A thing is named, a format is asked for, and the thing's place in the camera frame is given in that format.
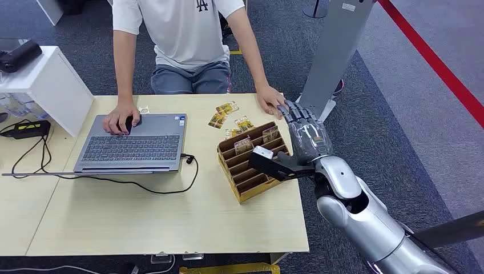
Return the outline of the person's left hand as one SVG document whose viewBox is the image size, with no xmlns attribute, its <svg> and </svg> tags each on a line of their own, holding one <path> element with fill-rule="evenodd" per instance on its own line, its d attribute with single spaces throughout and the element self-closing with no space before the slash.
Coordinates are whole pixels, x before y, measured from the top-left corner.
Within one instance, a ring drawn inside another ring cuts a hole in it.
<svg viewBox="0 0 484 274">
<path fill-rule="evenodd" d="M 284 96 L 269 85 L 256 86 L 256 98 L 261 109 L 281 120 L 283 115 L 277 106 L 287 108 Z"/>
</svg>

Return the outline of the person's right hand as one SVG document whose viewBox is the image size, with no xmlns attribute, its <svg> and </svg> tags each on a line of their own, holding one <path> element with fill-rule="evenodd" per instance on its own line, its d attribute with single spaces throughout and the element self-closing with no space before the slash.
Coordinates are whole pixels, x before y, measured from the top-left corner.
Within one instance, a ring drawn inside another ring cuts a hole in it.
<svg viewBox="0 0 484 274">
<path fill-rule="evenodd" d="M 119 100 L 117 106 L 103 120 L 102 126 L 111 135 L 128 135 L 127 125 L 136 127 L 140 121 L 140 112 L 132 100 Z"/>
</svg>

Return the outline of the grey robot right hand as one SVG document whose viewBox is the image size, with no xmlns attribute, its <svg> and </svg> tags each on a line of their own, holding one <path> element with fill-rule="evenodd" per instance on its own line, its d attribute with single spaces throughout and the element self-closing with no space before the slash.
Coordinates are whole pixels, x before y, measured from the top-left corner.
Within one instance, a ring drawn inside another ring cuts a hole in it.
<svg viewBox="0 0 484 274">
<path fill-rule="evenodd" d="M 316 159 L 333 154 L 332 142 L 323 122 L 310 109 L 290 100 L 285 100 L 277 109 L 287 122 L 293 157 L 297 164 L 306 166 Z"/>
</svg>

